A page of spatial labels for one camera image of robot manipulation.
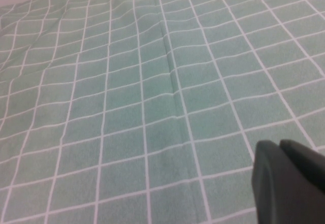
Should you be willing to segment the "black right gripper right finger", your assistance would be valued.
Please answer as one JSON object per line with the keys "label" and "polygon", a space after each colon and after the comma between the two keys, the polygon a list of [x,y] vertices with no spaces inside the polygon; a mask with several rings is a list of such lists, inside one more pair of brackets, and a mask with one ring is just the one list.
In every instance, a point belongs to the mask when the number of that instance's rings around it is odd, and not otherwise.
{"label": "black right gripper right finger", "polygon": [[283,196],[324,195],[324,156],[289,139],[280,141],[278,193]]}

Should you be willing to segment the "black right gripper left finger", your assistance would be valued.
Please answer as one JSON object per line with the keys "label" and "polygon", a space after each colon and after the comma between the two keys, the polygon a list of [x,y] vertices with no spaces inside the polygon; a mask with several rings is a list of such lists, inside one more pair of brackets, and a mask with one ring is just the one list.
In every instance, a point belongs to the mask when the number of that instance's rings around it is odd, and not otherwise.
{"label": "black right gripper left finger", "polygon": [[324,223],[324,195],[283,196],[278,193],[279,145],[258,141],[252,189],[258,223]]}

